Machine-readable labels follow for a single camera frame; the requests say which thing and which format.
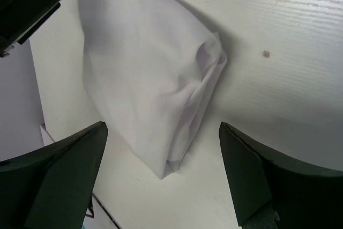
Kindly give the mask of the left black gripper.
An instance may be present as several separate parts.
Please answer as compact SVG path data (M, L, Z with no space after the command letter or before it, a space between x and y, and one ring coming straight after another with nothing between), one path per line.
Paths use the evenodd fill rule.
M1 57L28 40L61 6L61 0L1 0Z

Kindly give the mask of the white t-shirt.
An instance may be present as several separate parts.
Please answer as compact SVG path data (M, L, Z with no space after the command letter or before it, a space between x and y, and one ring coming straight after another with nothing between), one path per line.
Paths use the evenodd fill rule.
M227 56L175 0L78 0L83 83L107 126L158 177L193 141Z

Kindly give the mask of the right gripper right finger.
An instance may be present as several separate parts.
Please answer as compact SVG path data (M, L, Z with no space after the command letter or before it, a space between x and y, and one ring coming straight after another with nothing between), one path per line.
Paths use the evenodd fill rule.
M342 228L342 172L300 161L228 123L219 140L241 228Z

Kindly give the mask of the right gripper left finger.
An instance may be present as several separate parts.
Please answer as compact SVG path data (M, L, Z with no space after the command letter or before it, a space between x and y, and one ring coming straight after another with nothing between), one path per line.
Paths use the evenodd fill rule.
M97 122L1 161L1 228L81 228L108 137Z

